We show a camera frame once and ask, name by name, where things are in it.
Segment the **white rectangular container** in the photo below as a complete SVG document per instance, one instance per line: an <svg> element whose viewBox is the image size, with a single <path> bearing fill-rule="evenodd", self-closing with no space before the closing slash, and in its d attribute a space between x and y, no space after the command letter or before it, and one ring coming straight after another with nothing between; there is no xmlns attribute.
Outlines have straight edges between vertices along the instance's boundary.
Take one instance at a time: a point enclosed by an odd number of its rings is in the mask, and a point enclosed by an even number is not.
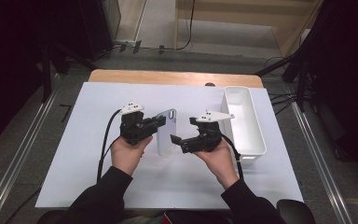
<svg viewBox="0 0 358 224"><path fill-rule="evenodd" d="M226 135L241 154L241 162L253 163L267 151L260 130L252 94L246 87L225 87L222 112L233 114L224 120Z"/></svg>

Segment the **white bracket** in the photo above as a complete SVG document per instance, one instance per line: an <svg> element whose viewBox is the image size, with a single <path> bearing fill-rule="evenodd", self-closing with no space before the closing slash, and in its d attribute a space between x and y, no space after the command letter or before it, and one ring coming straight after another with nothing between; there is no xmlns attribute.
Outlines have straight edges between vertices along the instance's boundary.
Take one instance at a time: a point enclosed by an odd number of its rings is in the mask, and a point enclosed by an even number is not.
<svg viewBox="0 0 358 224"><path fill-rule="evenodd" d="M120 110L120 115L130 114L137 111L144 110L145 107L143 105L140 105L136 102L130 101L126 105L123 106L123 108Z"/></svg>
<svg viewBox="0 0 358 224"><path fill-rule="evenodd" d="M211 110L207 110L204 114L197 117L197 122L206 122L211 123L222 119L234 119L235 116L233 114L225 114L220 112L215 112Z"/></svg>

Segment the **person's left hand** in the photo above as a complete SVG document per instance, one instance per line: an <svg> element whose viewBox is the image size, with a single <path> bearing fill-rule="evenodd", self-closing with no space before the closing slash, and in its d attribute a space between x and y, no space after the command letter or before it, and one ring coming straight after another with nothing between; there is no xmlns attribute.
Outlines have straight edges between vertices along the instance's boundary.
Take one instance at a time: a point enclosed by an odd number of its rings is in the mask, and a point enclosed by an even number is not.
<svg viewBox="0 0 358 224"><path fill-rule="evenodd" d="M119 137L111 147L112 165L127 175L132 175L145 152L145 148L152 140L153 136L149 136L137 145L132 146L123 137Z"/></svg>

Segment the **forearm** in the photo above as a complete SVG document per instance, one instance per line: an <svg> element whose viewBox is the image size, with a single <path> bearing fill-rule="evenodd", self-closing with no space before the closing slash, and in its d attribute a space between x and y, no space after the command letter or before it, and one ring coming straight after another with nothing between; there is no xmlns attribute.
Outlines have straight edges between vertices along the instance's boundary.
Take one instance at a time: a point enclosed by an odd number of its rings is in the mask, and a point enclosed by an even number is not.
<svg viewBox="0 0 358 224"><path fill-rule="evenodd" d="M234 216L234 223L284 223L275 207L255 196L241 180L229 187L222 198Z"/></svg>
<svg viewBox="0 0 358 224"><path fill-rule="evenodd" d="M57 223L115 223L124 209L123 195L132 177L110 167L98 184L86 189Z"/></svg>

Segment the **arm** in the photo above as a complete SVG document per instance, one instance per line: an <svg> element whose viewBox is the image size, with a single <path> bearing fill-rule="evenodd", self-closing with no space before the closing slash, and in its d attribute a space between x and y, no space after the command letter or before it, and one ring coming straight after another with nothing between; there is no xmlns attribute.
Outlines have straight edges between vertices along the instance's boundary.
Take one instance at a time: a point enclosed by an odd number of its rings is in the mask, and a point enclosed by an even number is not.
<svg viewBox="0 0 358 224"><path fill-rule="evenodd" d="M234 223L284 223L275 207L265 198L256 197L245 182L239 180L227 142L222 139L212 152L195 152L205 161L226 190L222 198L234 216Z"/></svg>
<svg viewBox="0 0 358 224"><path fill-rule="evenodd" d="M98 184L83 191L57 222L116 223L124 209L123 196L132 181L132 174L152 136L131 146L122 137L112 145L112 167Z"/></svg>

